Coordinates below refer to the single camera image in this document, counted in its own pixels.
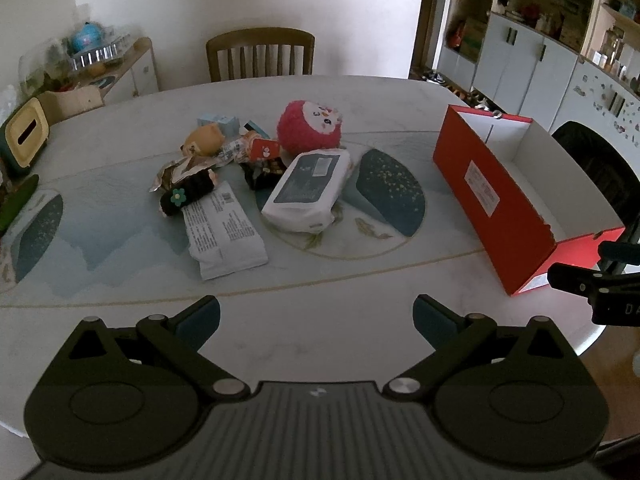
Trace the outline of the white printed snack bag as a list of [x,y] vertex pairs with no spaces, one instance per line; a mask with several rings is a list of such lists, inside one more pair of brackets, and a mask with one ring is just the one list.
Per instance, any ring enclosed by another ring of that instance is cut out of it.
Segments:
[[189,252],[204,281],[263,266],[269,260],[228,182],[182,210]]

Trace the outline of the black sock with flower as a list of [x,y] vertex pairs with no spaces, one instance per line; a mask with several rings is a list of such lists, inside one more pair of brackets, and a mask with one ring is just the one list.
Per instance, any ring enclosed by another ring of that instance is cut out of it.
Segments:
[[213,169],[205,169],[182,179],[168,188],[160,198],[160,212],[166,217],[175,217],[184,207],[196,203],[213,192],[218,177]]

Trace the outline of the silver foil wrapper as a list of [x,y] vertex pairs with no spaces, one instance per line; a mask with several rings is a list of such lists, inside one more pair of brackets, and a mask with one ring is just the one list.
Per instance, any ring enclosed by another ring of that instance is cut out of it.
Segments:
[[216,159],[213,157],[200,155],[190,155],[168,162],[160,168],[153,184],[149,188],[149,192],[169,191],[172,186],[201,172],[212,180],[214,186],[217,186],[218,176],[215,172],[215,162]]

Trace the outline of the black sesame snack packet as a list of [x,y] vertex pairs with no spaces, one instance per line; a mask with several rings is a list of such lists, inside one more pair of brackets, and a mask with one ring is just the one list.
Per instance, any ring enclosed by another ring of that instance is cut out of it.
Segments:
[[253,192],[271,192],[286,171],[285,163],[280,157],[257,162],[241,162],[240,167],[246,184]]

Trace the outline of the white wet wipes pack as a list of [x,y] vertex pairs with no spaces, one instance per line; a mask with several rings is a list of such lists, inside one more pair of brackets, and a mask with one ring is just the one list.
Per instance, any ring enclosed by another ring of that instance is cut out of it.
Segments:
[[262,216],[283,232],[323,232],[334,221],[332,208],[351,171],[344,148],[297,155],[262,206]]

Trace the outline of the tan plush toy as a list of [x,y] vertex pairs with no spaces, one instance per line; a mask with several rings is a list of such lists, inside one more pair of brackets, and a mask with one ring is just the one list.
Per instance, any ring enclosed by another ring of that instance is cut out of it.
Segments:
[[213,157],[224,146],[224,142],[226,137],[219,126],[210,122],[193,130],[184,140],[180,151],[184,156]]

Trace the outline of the red card tag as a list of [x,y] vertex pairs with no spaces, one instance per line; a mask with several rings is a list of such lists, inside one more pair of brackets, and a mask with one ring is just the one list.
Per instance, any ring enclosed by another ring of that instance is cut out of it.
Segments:
[[280,157],[280,143],[276,140],[265,139],[261,136],[250,141],[248,160],[250,162],[265,162]]

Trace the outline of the pink plush bird toy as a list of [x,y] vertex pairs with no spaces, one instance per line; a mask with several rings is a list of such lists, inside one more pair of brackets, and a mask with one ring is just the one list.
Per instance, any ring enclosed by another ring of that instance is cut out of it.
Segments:
[[311,101],[289,102],[277,124],[278,142],[297,156],[314,150],[330,150],[341,144],[343,117],[335,108]]

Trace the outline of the red cardboard box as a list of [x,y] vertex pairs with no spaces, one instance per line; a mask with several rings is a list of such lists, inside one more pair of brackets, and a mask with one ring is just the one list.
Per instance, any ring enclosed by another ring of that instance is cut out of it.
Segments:
[[533,119],[451,105],[433,160],[510,296],[547,285],[557,262],[591,268],[623,221]]

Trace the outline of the white chicken snack packet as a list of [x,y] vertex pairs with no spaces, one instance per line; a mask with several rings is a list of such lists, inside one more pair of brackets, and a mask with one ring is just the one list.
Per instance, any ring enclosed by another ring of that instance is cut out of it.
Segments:
[[242,164],[250,160],[250,146],[257,138],[254,131],[238,136],[236,139],[226,142],[217,154],[217,160],[221,165],[237,162]]

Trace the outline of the yellow green tissue box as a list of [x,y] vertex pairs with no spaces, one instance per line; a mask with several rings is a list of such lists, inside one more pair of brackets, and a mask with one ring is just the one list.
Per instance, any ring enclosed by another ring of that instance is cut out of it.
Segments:
[[1,159],[11,181],[26,177],[50,133],[42,104],[29,99],[1,127]]

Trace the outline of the beige planter box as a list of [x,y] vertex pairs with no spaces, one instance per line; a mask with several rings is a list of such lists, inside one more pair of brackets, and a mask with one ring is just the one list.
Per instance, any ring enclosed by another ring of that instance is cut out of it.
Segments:
[[64,92],[46,91],[37,99],[50,125],[104,107],[100,89],[92,84]]

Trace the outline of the teal striped small packet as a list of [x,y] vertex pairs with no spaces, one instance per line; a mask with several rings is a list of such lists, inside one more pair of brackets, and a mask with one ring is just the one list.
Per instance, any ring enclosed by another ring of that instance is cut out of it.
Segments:
[[249,120],[244,128],[247,132],[256,133],[258,136],[261,136],[264,139],[270,139],[270,135],[265,132],[263,128],[260,128],[257,124],[255,124],[252,120]]

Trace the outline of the blue globe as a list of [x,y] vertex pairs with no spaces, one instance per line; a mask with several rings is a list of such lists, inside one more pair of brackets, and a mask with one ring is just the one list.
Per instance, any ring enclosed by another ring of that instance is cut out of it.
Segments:
[[70,46],[75,53],[88,49],[101,47],[103,44],[104,29],[102,26],[85,22],[70,37]]

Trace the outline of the grey wall cabinet unit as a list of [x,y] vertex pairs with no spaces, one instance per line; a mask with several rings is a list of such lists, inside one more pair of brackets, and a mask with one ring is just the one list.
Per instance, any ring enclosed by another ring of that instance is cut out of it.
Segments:
[[[607,122],[634,99],[626,58],[594,60],[613,29],[638,50],[639,29],[613,0],[446,0],[436,70],[478,104],[533,118]],[[638,0],[618,0],[622,3]]]

